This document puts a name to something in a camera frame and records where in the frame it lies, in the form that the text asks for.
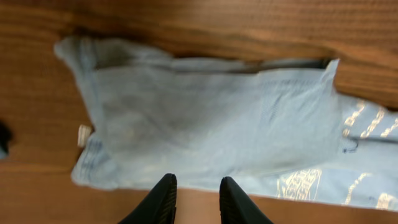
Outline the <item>light blue printed t-shirt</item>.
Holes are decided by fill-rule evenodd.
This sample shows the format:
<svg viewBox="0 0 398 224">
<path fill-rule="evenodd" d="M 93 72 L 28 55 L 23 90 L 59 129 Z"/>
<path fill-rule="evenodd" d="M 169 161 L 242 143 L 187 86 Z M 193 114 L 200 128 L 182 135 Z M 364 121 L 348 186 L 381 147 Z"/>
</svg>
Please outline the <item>light blue printed t-shirt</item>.
<svg viewBox="0 0 398 224">
<path fill-rule="evenodd" d="M 338 93 L 338 60 L 250 65 L 89 37 L 54 51 L 94 127 L 78 185 L 150 189 L 173 173 L 215 191 L 230 176 L 249 194 L 397 210 L 397 114 Z"/>
</svg>

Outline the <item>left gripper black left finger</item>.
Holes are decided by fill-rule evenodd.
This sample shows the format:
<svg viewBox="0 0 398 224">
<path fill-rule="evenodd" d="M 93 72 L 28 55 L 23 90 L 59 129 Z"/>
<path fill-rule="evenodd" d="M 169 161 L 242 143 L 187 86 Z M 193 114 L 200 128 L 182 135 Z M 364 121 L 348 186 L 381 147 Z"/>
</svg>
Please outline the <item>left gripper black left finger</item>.
<svg viewBox="0 0 398 224">
<path fill-rule="evenodd" d="M 177 178 L 165 174 L 140 204 L 119 224 L 174 224 Z"/>
</svg>

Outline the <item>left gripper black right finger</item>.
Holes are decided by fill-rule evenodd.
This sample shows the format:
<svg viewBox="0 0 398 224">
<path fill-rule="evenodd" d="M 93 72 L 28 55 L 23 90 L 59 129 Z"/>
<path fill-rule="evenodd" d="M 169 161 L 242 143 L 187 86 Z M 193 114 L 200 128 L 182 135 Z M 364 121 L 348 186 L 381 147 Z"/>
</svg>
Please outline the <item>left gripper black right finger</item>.
<svg viewBox="0 0 398 224">
<path fill-rule="evenodd" d="M 222 224 L 272 224 L 232 177 L 222 178 L 219 203 Z"/>
</svg>

